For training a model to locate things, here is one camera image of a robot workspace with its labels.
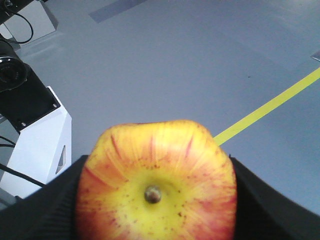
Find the black camera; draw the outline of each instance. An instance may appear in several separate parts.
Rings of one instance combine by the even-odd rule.
[[[20,132],[58,107],[58,100],[32,68],[0,40],[0,114]]]

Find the apple stem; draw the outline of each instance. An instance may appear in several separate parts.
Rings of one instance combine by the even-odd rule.
[[[144,199],[150,204],[156,204],[161,200],[161,191],[158,186],[150,185],[144,191]]]

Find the black fabric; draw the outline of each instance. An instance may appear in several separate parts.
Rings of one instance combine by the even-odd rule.
[[[73,240],[73,212],[84,155],[52,182],[0,211],[0,240]]]
[[[87,155],[28,198],[0,212],[1,240],[76,240],[75,196]],[[234,240],[320,240],[320,217],[276,192],[231,157],[237,177]]]
[[[320,217],[263,182],[236,158],[238,206],[234,240],[320,240]]]

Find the floor marking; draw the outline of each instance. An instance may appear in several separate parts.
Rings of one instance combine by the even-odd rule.
[[[147,0],[117,0],[105,7],[89,13],[89,16],[98,24],[146,1]]]
[[[320,79],[320,68],[214,137],[221,145]]]

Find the triangular hole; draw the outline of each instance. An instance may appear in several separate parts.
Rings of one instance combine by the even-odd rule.
[[[58,163],[58,166],[56,167],[55,174],[60,172],[60,170],[65,166],[65,164],[66,164],[66,145],[63,146],[63,149],[62,149],[62,152],[60,155],[60,159],[59,159],[59,163]]]

